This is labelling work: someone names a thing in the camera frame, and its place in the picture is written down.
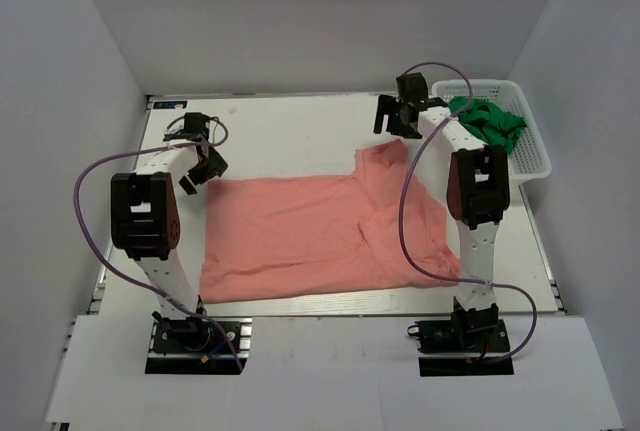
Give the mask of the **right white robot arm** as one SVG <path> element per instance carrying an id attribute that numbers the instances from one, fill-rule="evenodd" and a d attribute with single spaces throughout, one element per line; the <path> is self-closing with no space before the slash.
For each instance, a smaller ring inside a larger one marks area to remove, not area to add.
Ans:
<path id="1" fill-rule="evenodd" d="M 499 145 L 474 148 L 456 146 L 450 154 L 446 204 L 459 236 L 460 274 L 447 277 L 420 267 L 409 254 L 405 242 L 404 208 L 413 174 L 428 145 L 448 124 L 449 114 L 436 122 L 428 136 L 419 132 L 420 114 L 433 107 L 443 107 L 440 98 L 431 98 L 423 75 L 406 71 L 396 78 L 397 96 L 378 98 L 374 132 L 409 139 L 420 139 L 402 187 L 399 205 L 399 238 L 401 250 L 411 267 L 432 279 L 455 283 L 454 309 L 451 319 L 459 327 L 472 332 L 494 328 L 499 319 L 494 286 L 494 244 L 510 204 L 507 154 Z"/>

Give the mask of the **pink t-shirt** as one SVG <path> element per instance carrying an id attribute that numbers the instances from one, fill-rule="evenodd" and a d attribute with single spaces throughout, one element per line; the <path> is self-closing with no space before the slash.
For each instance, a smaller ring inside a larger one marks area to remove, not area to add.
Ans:
<path id="1" fill-rule="evenodd" d="M 407 146 L 394 140 L 360 149 L 349 175 L 217 180 L 208 184 L 206 303 L 433 287 L 400 246 L 400 194 Z M 455 277 L 446 209 L 413 179 L 404 208 L 405 242 L 417 264 Z"/>

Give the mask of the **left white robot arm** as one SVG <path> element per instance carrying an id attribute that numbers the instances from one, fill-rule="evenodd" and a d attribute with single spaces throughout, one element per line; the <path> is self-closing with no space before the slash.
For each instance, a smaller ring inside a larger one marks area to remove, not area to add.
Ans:
<path id="1" fill-rule="evenodd" d="M 111 179 L 111 235 L 116 248 L 144 272 L 157 294 L 157 317 L 181 327 L 202 312 L 202 301 L 189 284 L 178 256 L 181 237 L 176 193 L 191 196 L 198 187 L 221 177 L 228 164 L 216 150 L 212 132 L 217 117 L 185 114 L 165 132 L 159 150 L 130 173 Z"/>

